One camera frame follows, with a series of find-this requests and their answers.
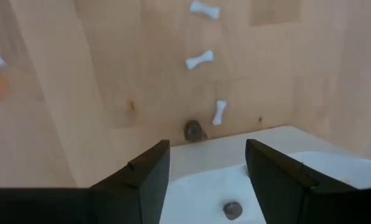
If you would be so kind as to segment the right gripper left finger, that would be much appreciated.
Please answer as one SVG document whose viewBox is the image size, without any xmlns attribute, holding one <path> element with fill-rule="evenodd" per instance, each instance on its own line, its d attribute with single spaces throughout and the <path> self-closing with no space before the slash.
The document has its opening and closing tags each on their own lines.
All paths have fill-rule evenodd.
<svg viewBox="0 0 371 224">
<path fill-rule="evenodd" d="M 88 188 L 0 188 L 0 224 L 159 224 L 170 142 Z"/>
</svg>

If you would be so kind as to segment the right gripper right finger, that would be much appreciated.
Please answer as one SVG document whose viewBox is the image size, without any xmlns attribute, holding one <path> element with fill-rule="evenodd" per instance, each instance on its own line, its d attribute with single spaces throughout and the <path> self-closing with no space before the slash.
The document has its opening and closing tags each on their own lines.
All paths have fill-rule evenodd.
<svg viewBox="0 0 371 224">
<path fill-rule="evenodd" d="M 357 189 L 249 139 L 248 175 L 266 224 L 369 224 L 371 188 Z"/>
</svg>

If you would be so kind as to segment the white plastic bin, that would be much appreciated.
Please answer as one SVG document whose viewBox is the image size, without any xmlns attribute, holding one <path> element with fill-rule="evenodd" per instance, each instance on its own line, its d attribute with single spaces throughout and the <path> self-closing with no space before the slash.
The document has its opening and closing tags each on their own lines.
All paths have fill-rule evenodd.
<svg viewBox="0 0 371 224">
<path fill-rule="evenodd" d="M 160 224 L 266 224 L 245 162 L 247 139 L 256 139 L 307 166 L 358 189 L 371 188 L 371 160 L 292 126 L 171 148 L 169 184 Z M 238 202 L 243 213 L 226 218 Z"/>
</svg>

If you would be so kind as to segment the dark brown round decoration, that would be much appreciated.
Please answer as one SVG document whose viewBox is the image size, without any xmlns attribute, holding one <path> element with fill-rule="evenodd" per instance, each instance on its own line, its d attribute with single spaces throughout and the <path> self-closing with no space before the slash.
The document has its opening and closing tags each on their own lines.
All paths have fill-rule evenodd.
<svg viewBox="0 0 371 224">
<path fill-rule="evenodd" d="M 199 142 L 206 140 L 207 134 L 197 120 L 189 120 L 184 126 L 184 138 L 189 142 Z"/>
<path fill-rule="evenodd" d="M 243 213 L 243 208 L 238 202 L 228 202 L 223 206 L 222 210 L 230 221 L 236 220 Z"/>
</svg>

